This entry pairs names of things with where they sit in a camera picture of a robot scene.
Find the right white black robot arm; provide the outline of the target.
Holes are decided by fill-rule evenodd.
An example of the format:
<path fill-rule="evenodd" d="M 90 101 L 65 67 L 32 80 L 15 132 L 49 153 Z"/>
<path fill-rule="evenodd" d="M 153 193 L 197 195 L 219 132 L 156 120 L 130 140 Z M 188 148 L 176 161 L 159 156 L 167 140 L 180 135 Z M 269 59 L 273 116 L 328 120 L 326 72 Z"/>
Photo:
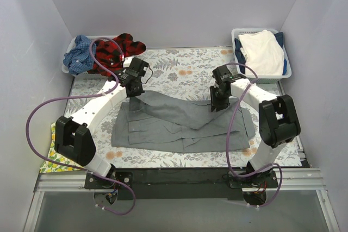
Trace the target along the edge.
<path fill-rule="evenodd" d="M 289 95 L 276 96 L 261 89 L 242 74 L 232 74 L 227 65 L 213 70 L 213 78 L 212 111 L 227 108 L 230 97 L 234 96 L 238 98 L 237 109 L 241 102 L 246 102 L 259 113 L 258 150 L 247 163 L 244 174 L 238 174 L 230 166 L 228 175 L 234 180 L 245 180 L 252 187 L 261 186 L 266 175 L 277 167 L 275 160 L 281 150 L 301 132 L 294 101 Z"/>

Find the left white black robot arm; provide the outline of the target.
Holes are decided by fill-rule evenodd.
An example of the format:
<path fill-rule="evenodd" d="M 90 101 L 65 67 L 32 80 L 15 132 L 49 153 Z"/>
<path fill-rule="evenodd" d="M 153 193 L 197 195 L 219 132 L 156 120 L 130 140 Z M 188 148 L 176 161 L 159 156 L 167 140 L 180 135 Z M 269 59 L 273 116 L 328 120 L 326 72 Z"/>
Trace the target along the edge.
<path fill-rule="evenodd" d="M 144 93 L 142 77 L 151 71 L 149 63 L 132 57 L 126 60 L 126 68 L 116 71 L 119 79 L 110 76 L 98 92 L 80 110 L 70 117 L 61 116 L 55 124 L 55 145 L 57 153 L 84 167 L 97 176 L 97 182 L 105 189 L 111 188 L 116 181 L 116 168 L 107 162 L 98 152 L 93 140 L 93 133 L 115 105 L 127 97 Z"/>

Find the grey long sleeve shirt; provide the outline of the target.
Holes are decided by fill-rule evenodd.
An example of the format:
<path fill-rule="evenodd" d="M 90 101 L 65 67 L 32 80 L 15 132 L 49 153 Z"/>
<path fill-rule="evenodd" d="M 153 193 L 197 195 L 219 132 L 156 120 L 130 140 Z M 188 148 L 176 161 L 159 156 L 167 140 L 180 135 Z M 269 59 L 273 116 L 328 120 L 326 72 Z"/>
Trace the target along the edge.
<path fill-rule="evenodd" d="M 173 153 L 223 152 L 246 149 L 256 134 L 251 114 L 230 106 L 211 112 L 211 103 L 185 101 L 146 91 L 120 106 L 111 133 L 113 147 Z"/>

